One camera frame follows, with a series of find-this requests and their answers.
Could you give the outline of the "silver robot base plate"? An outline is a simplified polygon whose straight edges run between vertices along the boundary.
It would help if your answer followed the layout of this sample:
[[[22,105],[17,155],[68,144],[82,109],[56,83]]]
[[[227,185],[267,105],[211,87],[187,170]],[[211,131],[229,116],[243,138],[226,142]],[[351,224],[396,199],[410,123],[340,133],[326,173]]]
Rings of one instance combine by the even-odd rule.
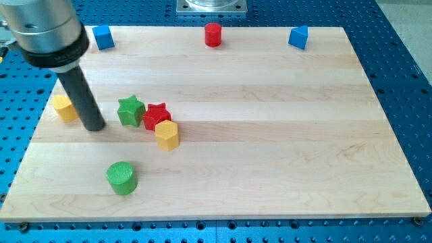
[[[176,11],[182,14],[195,13],[246,13],[247,0],[177,0]]]

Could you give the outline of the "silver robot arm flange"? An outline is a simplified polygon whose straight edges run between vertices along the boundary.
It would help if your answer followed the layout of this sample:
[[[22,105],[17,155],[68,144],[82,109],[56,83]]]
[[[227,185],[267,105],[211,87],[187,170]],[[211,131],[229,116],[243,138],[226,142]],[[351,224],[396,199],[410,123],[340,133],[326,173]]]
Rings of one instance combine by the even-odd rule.
[[[1,16],[34,67],[68,72],[88,49],[85,27],[70,0],[1,0]]]

